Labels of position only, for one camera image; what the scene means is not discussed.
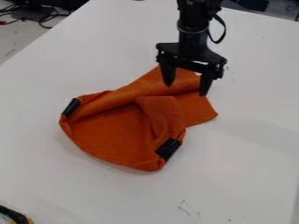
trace orange cloth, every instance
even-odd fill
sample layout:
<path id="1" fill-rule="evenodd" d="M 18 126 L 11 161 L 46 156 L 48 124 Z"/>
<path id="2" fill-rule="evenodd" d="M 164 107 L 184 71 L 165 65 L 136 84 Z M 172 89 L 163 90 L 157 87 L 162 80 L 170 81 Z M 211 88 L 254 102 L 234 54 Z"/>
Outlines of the orange cloth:
<path id="1" fill-rule="evenodd" d="M 217 113 L 198 95 L 199 77 L 177 70 L 171 87 L 163 84 L 160 68 L 115 91 L 82 95 L 71 115 L 59 124 L 82 150 L 96 158 L 144 171 L 157 171 L 172 153 L 165 142 L 182 143 L 186 127 L 210 121 Z"/>

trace wire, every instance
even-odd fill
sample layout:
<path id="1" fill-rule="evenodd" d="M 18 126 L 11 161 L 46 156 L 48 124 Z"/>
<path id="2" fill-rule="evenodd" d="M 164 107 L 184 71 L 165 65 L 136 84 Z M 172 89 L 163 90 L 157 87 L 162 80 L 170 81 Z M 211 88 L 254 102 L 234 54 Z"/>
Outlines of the wire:
<path id="1" fill-rule="evenodd" d="M 3 17 L 3 16 L 6 16 L 6 15 L 11 15 L 12 12 L 7 12 L 7 13 L 4 13 L 4 14 L 1 14 L 0 17 Z M 24 21 L 24 18 L 17 18 L 15 20 L 12 20 L 10 22 L 6 22 L 6 21 L 0 21 L 0 25 L 11 25 L 13 23 L 16 23 L 18 20 L 23 20 Z"/>
<path id="2" fill-rule="evenodd" d="M 3 13 L 3 14 L 0 14 L 0 17 L 13 14 L 13 12 L 16 11 L 19 7 L 20 7 L 19 4 L 15 4 L 14 3 L 14 4 L 11 4 L 9 6 L 6 6 L 6 7 L 2 8 L 2 9 L 0 9 L 0 13 Z M 52 29 L 51 26 L 44 25 L 45 22 L 48 22 L 48 21 L 50 21 L 50 20 L 52 20 L 52 19 L 54 19 L 56 17 L 68 17 L 72 13 L 71 10 L 68 10 L 68 14 L 60 14 L 55 7 L 52 7 L 52 8 L 53 8 L 54 14 L 46 15 L 46 16 L 42 17 L 38 21 L 38 24 L 41 27 L 45 28 L 45 29 Z M 26 18 L 25 17 L 21 17 L 21 18 L 17 18 L 15 20 L 12 20 L 10 22 L 0 21 L 0 25 L 10 25 L 10 24 L 16 23 L 18 20 L 25 21 Z"/>
<path id="3" fill-rule="evenodd" d="M 5 7 L 5 8 L 2 8 L 0 10 L 0 13 L 15 11 L 18 7 L 19 7 L 19 5 L 15 4 L 15 3 L 11 4 L 11 5 L 9 5 L 9 6 Z"/>
<path id="4" fill-rule="evenodd" d="M 68 17 L 72 13 L 71 10 L 69 10 L 68 14 L 60 14 L 55 7 L 52 8 L 54 9 L 55 14 L 44 16 L 38 21 L 39 25 L 45 29 L 52 29 L 52 26 L 46 26 L 43 23 L 48 22 L 56 17 Z"/>

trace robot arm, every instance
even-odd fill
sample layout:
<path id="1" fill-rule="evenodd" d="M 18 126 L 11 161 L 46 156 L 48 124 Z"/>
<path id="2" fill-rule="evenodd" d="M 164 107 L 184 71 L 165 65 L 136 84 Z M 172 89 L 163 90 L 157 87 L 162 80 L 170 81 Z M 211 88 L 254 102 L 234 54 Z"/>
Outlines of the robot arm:
<path id="1" fill-rule="evenodd" d="M 226 59 L 211 51 L 207 38 L 215 44 L 226 35 L 226 25 L 217 15 L 223 0 L 177 0 L 180 19 L 178 43 L 157 44 L 157 62 L 161 67 L 164 83 L 171 86 L 176 78 L 176 69 L 181 67 L 201 73 L 199 94 L 206 95 L 214 80 L 222 78 Z M 212 19 L 219 21 L 225 31 L 220 39 L 213 40 L 209 32 Z"/>

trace floor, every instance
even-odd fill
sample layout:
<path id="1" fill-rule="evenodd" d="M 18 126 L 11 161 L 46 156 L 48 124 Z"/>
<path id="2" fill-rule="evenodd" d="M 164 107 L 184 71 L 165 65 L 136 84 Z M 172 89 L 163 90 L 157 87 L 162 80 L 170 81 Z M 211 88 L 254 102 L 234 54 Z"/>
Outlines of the floor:
<path id="1" fill-rule="evenodd" d="M 10 5 L 10 3 L 5 0 L 0 0 L 0 9 L 8 5 Z M 224 6 L 246 11 L 246 9 L 231 3 L 229 0 L 225 0 Z M 298 12 L 299 4 L 294 3 L 293 0 L 270 0 L 268 10 L 263 14 L 294 20 Z M 63 18 L 55 18 L 53 21 L 48 22 L 47 25 L 56 25 L 62 19 Z M 1 17 L 0 20 L 11 21 L 11 17 Z M 47 29 L 31 21 L 19 21 L 14 24 L 0 26 L 0 65 L 46 32 L 48 32 Z M 299 224 L 299 195 L 293 217 L 292 224 Z"/>
<path id="2" fill-rule="evenodd" d="M 11 3 L 0 0 L 0 9 L 11 5 Z M 63 18 L 55 18 L 45 25 L 53 26 L 59 23 Z M 10 15 L 0 18 L 1 21 L 13 20 Z M 0 65 L 14 54 L 27 47 L 35 39 L 48 32 L 47 29 L 39 26 L 37 22 L 18 21 L 14 24 L 0 26 Z"/>

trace white tabletop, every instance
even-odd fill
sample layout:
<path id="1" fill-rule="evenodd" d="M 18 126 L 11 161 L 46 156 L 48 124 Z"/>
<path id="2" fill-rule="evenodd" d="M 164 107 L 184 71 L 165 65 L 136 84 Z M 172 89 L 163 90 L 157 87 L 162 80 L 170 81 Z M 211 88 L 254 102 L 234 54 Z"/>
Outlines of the white tabletop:
<path id="1" fill-rule="evenodd" d="M 88 156 L 61 131 L 75 96 L 115 89 L 177 40 L 174 0 L 92 0 L 0 68 L 0 201 L 36 224 L 290 223 L 299 183 L 299 25 L 224 10 L 229 60 L 159 172 Z M 220 33 L 218 26 L 213 31 Z"/>

